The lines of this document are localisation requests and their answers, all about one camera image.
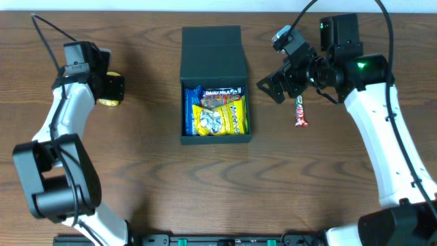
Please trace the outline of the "purple Dairy Milk bar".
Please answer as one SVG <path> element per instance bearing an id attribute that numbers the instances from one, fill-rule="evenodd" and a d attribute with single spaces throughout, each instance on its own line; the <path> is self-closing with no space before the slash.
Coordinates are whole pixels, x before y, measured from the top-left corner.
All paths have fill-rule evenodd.
<path id="1" fill-rule="evenodd" d="M 244 96 L 245 86 L 240 87 L 224 87 L 215 89 L 202 89 L 201 96 Z"/>

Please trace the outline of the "red KitKat bar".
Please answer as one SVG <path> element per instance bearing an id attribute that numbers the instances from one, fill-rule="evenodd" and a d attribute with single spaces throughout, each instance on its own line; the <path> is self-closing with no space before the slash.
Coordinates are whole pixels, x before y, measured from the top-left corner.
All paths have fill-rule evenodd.
<path id="1" fill-rule="evenodd" d="M 307 127 L 309 125 L 308 121 L 305 119 L 303 99 L 301 95 L 295 98 L 295 118 L 295 126 Z"/>

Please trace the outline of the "yellow Mentos gum bottle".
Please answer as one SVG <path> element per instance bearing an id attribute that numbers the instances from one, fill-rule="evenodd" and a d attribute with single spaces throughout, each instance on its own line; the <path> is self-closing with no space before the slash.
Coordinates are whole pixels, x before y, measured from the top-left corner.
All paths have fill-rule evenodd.
<path id="1" fill-rule="evenodd" d="M 107 72 L 107 75 L 116 76 L 116 77 L 119 76 L 119 74 L 116 72 Z M 101 105 L 108 106 L 108 107 L 116 107 L 119 105 L 118 100 L 99 99 L 98 102 Z"/>

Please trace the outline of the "yellow seed snack bag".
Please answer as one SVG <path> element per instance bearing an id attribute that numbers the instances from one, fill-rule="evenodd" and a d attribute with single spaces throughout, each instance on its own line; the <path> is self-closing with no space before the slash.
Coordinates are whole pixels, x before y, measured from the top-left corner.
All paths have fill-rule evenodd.
<path id="1" fill-rule="evenodd" d="M 249 132 L 245 96 L 213 109 L 193 105 L 192 110 L 198 135 L 244 135 Z"/>

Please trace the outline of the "Haribo gummy candy bag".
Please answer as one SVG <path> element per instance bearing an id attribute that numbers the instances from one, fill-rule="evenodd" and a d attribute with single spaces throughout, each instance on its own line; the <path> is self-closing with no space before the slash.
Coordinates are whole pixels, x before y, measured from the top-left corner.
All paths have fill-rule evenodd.
<path id="1" fill-rule="evenodd" d="M 226 105 L 228 103 L 232 103 L 237 100 L 244 99 L 244 96 L 240 95 L 215 95 L 215 96 L 206 96 L 200 100 L 201 107 L 205 109 L 214 109 L 216 107 L 220 107 Z"/>

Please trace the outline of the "dark green box with lid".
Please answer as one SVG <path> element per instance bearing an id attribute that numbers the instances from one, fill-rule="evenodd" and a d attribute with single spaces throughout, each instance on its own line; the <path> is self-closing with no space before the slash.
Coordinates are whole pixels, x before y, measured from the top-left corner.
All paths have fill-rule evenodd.
<path id="1" fill-rule="evenodd" d="M 180 65 L 182 145 L 240 144 L 252 138 L 249 74 L 241 28 L 235 26 L 183 27 Z M 190 136 L 186 134 L 185 90 L 244 87 L 248 133 L 245 135 Z"/>

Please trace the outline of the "blue Oreo cookie pack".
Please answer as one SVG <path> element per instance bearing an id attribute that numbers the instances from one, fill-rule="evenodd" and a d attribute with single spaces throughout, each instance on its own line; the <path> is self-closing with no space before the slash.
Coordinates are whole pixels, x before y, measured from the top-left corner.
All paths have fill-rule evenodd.
<path id="1" fill-rule="evenodd" d="M 199 85 L 194 89 L 186 88 L 184 90 L 185 130 L 188 136 L 198 135 L 195 128 L 193 105 L 200 105 L 202 89 L 203 88 Z"/>

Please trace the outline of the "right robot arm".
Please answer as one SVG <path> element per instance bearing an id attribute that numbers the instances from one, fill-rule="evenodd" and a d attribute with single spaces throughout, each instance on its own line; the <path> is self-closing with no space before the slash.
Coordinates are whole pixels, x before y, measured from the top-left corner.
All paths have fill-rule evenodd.
<path id="1" fill-rule="evenodd" d="M 356 223 L 330 228 L 323 245 L 435 245 L 436 183 L 415 148 L 399 108 L 397 89 L 386 58 L 365 55 L 355 14 L 320 20 L 322 54 L 293 27 L 273 38 L 284 54 L 283 66 L 259 81 L 276 103 L 296 104 L 314 87 L 333 88 L 336 105 L 352 116 L 365 144 L 378 186 L 381 210 Z"/>

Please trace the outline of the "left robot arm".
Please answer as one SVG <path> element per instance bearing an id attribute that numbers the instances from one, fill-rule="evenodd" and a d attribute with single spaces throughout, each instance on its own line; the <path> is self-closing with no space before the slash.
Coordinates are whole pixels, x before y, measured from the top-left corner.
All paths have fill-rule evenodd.
<path id="1" fill-rule="evenodd" d="M 42 128 L 12 153 L 29 211 L 78 230 L 93 245 L 130 245 L 128 222 L 102 201 L 100 179 L 82 142 L 95 104 L 123 101 L 124 77 L 108 70 L 110 50 L 93 42 L 67 43 L 64 52 L 66 65 L 52 85 Z"/>

